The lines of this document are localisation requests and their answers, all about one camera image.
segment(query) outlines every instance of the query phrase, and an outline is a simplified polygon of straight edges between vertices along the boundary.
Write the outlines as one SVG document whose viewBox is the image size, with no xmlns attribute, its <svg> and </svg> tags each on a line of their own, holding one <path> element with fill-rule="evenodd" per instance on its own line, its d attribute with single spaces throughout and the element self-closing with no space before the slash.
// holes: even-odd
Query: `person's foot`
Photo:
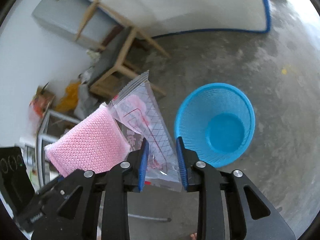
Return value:
<svg viewBox="0 0 320 240">
<path fill-rule="evenodd" d="M 191 234 L 190 237 L 191 240 L 197 240 L 197 233 Z"/>
</svg>

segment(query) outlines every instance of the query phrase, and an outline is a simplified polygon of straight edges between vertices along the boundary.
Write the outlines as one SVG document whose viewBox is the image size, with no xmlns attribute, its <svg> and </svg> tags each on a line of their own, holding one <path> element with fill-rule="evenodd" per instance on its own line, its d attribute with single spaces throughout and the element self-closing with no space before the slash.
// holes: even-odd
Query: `blue trim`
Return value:
<svg viewBox="0 0 320 240">
<path fill-rule="evenodd" d="M 180 123 L 181 123 L 183 113 L 184 113 L 185 109 L 187 108 L 190 100 L 192 100 L 194 97 L 196 97 L 196 95 L 201 93 L 203 90 L 206 90 L 208 88 L 215 88 L 215 87 L 220 87 L 220 88 L 222 87 L 222 88 L 229 89 L 229 90 L 232 90 L 233 92 L 237 93 L 243 99 L 245 104 L 247 105 L 247 108 L 249 110 L 249 114 L 251 117 L 250 132 L 249 132 L 248 138 L 247 138 L 245 144 L 241 147 L 241 151 L 239 151 L 237 153 L 237 155 L 234 156 L 234 159 L 230 159 L 230 162 L 227 163 L 227 164 L 230 164 L 233 161 L 235 161 L 237 158 L 239 158 L 246 151 L 246 149 L 249 147 L 249 145 L 252 141 L 252 138 L 253 138 L 255 124 L 256 124 L 252 104 L 251 104 L 250 100 L 247 98 L 247 96 L 239 88 L 236 88 L 232 85 L 225 84 L 225 83 L 211 83 L 211 84 L 204 85 L 204 86 L 199 87 L 196 90 L 194 90 L 191 94 L 189 94 L 185 98 L 185 100 L 183 100 L 181 106 L 178 109 L 176 119 L 174 121 L 174 137 L 178 138 L 179 136 L 182 136 L 180 134 Z"/>
<path fill-rule="evenodd" d="M 146 180 L 148 157 L 149 157 L 149 143 L 146 140 L 146 144 L 144 146 L 142 157 L 141 157 L 139 173 L 138 173 L 138 188 L 139 188 L 139 191 L 142 191 L 142 189 L 144 187 L 144 182 Z"/>
<path fill-rule="evenodd" d="M 181 183 L 182 183 L 184 189 L 187 190 L 188 189 L 187 168 L 186 168 L 186 164 L 183 159 L 182 147 L 180 145 L 179 138 L 176 139 L 176 148 L 177 148 L 177 158 L 178 158 Z"/>
<path fill-rule="evenodd" d="M 266 16 L 266 29 L 263 31 L 254 31 L 254 30 L 243 30 L 243 29 L 228 29 L 228 28 L 213 28 L 213 29 L 197 29 L 197 30 L 190 30 L 190 31 L 181 31 L 181 32 L 175 32 L 175 33 L 167 33 L 167 34 L 161 34 L 152 37 L 160 38 L 170 35 L 176 35 L 176 34 L 183 34 L 183 33 L 193 33 L 193 32 L 212 32 L 212 31 L 229 31 L 229 32 L 246 32 L 246 33 L 268 33 L 271 29 L 271 14 L 270 14 L 270 0 L 262 0 L 264 5 L 264 11 Z"/>
</svg>

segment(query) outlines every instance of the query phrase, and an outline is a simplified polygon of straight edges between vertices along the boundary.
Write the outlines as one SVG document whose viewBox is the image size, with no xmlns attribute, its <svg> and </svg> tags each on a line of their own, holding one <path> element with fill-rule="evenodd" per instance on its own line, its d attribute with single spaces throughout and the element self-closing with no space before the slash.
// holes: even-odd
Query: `pink mesh sponge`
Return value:
<svg viewBox="0 0 320 240">
<path fill-rule="evenodd" d="M 44 149 L 52 164 L 66 177 L 75 169 L 95 173 L 108 171 L 124 160 L 130 145 L 107 107 L 102 104 L 57 142 Z"/>
</svg>

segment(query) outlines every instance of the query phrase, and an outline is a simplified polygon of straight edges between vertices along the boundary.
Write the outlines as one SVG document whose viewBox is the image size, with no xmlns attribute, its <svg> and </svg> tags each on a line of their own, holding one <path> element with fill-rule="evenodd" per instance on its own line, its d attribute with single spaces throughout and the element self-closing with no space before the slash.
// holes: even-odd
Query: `yellow plastic bag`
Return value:
<svg viewBox="0 0 320 240">
<path fill-rule="evenodd" d="M 80 84 L 81 82 L 78 81 L 76 83 L 70 83 L 66 87 L 66 95 L 60 99 L 59 104 L 55 107 L 55 111 L 64 113 L 76 109 L 78 104 L 78 87 Z"/>
</svg>

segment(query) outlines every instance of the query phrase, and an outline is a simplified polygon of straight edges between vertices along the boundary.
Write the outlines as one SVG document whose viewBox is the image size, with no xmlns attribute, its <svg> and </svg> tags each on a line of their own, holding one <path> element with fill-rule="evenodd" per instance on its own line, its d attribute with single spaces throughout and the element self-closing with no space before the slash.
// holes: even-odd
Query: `silver bolt head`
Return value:
<svg viewBox="0 0 320 240">
<path fill-rule="evenodd" d="M 242 177 L 243 173 L 240 170 L 235 170 L 233 171 L 233 175 L 235 175 L 236 177 Z"/>
<path fill-rule="evenodd" d="M 130 167 L 130 163 L 129 162 L 123 162 L 123 163 L 120 164 L 120 167 L 124 168 L 124 169 L 129 168 Z"/>
<path fill-rule="evenodd" d="M 93 171 L 85 171 L 83 174 L 86 178 L 90 178 L 93 175 Z"/>
<path fill-rule="evenodd" d="M 196 165 L 197 165 L 197 167 L 199 167 L 199 168 L 204 168 L 204 167 L 205 167 L 205 162 L 198 161 L 198 162 L 196 162 Z"/>
</svg>

